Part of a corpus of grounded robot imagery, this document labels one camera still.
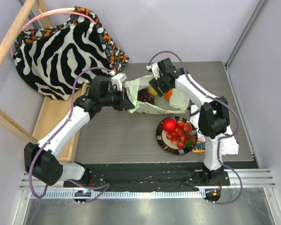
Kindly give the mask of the fake red apple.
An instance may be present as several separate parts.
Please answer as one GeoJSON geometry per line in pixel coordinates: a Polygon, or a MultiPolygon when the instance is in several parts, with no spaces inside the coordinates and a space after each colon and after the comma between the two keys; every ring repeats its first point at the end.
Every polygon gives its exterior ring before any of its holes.
{"type": "Polygon", "coordinates": [[[177,122],[173,118],[166,118],[163,120],[163,130],[172,133],[176,130],[177,128],[177,122]]]}

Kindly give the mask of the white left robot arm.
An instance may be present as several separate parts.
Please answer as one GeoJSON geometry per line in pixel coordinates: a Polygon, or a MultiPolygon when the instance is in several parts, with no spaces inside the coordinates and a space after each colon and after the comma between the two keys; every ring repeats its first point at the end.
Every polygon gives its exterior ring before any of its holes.
{"type": "Polygon", "coordinates": [[[25,146],[24,162],[29,179],[37,178],[48,186],[64,180],[74,180],[80,187],[90,183],[90,175],[83,165],[60,162],[59,157],[72,137],[103,107],[111,106],[117,111],[134,108],[123,86],[126,79],[124,73],[112,78],[95,77],[86,93],[74,101],[65,118],[46,137],[25,146]]]}

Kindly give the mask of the translucent yellow-green plastic bag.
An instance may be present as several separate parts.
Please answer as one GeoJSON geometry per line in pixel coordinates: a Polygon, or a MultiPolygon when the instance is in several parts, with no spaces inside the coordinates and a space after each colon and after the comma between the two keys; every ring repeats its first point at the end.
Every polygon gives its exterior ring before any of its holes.
{"type": "Polygon", "coordinates": [[[189,105],[189,98],[178,91],[173,90],[169,100],[163,96],[153,96],[154,102],[142,102],[137,99],[138,92],[149,87],[149,81],[154,78],[153,75],[146,75],[135,80],[126,81],[127,96],[133,103],[134,108],[129,110],[129,113],[145,113],[145,114],[181,114],[185,113],[189,105]]]}

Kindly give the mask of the dark fake grape bunch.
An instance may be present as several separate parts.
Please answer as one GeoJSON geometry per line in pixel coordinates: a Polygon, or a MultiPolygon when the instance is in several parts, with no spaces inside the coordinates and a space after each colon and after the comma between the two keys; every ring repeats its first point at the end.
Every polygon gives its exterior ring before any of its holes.
{"type": "Polygon", "coordinates": [[[148,88],[143,88],[138,91],[137,100],[147,102],[151,105],[155,104],[155,98],[149,93],[148,88]]]}

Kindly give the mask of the fake yellow lemon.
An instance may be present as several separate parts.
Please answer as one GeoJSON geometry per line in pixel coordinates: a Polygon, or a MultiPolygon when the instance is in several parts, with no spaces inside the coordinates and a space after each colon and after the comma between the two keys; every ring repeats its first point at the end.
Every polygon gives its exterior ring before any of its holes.
{"type": "Polygon", "coordinates": [[[157,96],[158,95],[157,92],[155,91],[155,89],[152,86],[148,87],[148,92],[152,96],[157,96]]]}

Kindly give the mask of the fake orange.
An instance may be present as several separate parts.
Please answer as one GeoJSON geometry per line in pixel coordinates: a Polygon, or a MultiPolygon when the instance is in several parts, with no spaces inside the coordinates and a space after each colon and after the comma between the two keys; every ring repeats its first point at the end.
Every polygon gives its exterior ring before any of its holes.
{"type": "Polygon", "coordinates": [[[172,94],[173,94],[173,89],[171,89],[171,90],[169,90],[168,92],[166,92],[166,93],[164,93],[164,98],[167,100],[167,101],[169,101],[170,100],[170,98],[171,98],[171,96],[172,96],[172,94]]]}

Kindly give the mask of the red yellow fake lychee bunch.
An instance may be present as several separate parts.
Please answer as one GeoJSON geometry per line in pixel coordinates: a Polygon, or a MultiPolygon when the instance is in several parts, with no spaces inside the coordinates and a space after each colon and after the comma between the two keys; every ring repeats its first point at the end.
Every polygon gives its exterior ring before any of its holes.
{"type": "Polygon", "coordinates": [[[172,133],[166,132],[165,138],[178,149],[194,146],[197,143],[197,137],[192,133],[195,129],[189,122],[184,122],[182,120],[177,120],[176,122],[176,130],[172,133]]]}

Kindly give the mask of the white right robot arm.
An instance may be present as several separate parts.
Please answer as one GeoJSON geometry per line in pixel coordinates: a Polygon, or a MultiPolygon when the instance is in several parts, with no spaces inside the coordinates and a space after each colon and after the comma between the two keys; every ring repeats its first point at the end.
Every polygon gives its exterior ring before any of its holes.
{"type": "Polygon", "coordinates": [[[187,96],[199,108],[199,130],[205,137],[205,158],[202,166],[202,180],[213,185],[223,176],[221,139],[226,136],[230,125],[227,100],[217,97],[202,88],[184,67],[175,68],[169,58],[147,65],[154,78],[149,84],[158,96],[170,89],[176,89],[187,96]]]}

